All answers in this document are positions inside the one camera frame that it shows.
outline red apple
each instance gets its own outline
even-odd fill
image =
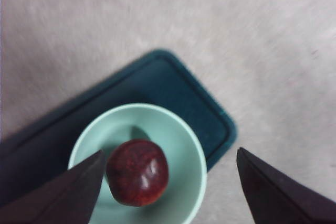
[[[121,204],[141,207],[155,202],[168,184],[168,164],[161,148],[145,139],[118,146],[106,166],[110,190]]]

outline apple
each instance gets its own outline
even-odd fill
[[[163,194],[168,184],[168,164],[157,144],[133,139],[110,154],[106,176],[116,201],[141,207],[157,201]]]

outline mint green bowl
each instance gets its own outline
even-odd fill
[[[163,150],[169,166],[167,189],[155,203],[129,207],[116,202],[103,178],[90,224],[187,224],[201,206],[206,187],[206,161],[192,129],[162,107],[133,103],[111,109],[79,136],[68,168],[103,149],[106,157],[121,143],[147,138]]]

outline bowl rim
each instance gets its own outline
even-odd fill
[[[206,181],[207,181],[207,168],[206,168],[206,159],[205,159],[205,155],[201,146],[201,143],[198,140],[198,137],[196,136],[196,134],[194,133],[194,131],[190,128],[190,126],[178,115],[176,115],[175,113],[173,113],[172,111],[163,108],[161,106],[158,105],[154,105],[154,104],[150,104],[150,103],[128,103],[128,104],[124,104],[124,105],[120,105],[117,107],[114,107],[112,109],[109,109],[107,111],[105,111],[104,113],[102,113],[101,115],[99,115],[97,118],[95,118],[92,122],[90,122],[90,124],[88,126],[86,126],[86,128],[82,131],[82,133],[79,135],[79,137],[76,140],[76,143],[74,144],[74,147],[72,148],[71,154],[70,154],[70,159],[69,159],[69,163],[68,163],[68,169],[71,169],[72,167],[74,167],[74,163],[75,163],[75,157],[76,157],[76,153],[78,151],[79,146],[81,145],[84,137],[87,135],[87,133],[97,124],[99,123],[103,118],[105,118],[106,116],[112,114],[112,113],[116,113],[118,111],[121,110],[127,110],[127,109],[134,109],[134,108],[145,108],[145,109],[151,109],[151,110],[156,110],[159,111],[161,113],[164,113],[166,115],[168,115],[169,117],[171,117],[172,119],[176,120],[186,131],[187,133],[191,136],[191,139],[193,140],[195,146],[196,146],[196,150],[197,150],[197,154],[199,157],[199,160],[201,161],[201,186],[199,189],[199,193],[198,193],[198,197],[197,200],[192,208],[192,210],[190,211],[190,213],[188,214],[188,216],[185,218],[185,220],[183,222],[181,222],[181,224],[189,224],[196,216],[199,208],[201,207],[204,195],[205,195],[205,189],[206,189]]]

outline gray countertop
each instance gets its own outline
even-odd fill
[[[238,126],[194,224],[253,223],[240,146],[336,201],[336,0],[2,0],[1,18],[2,138],[168,48]]]

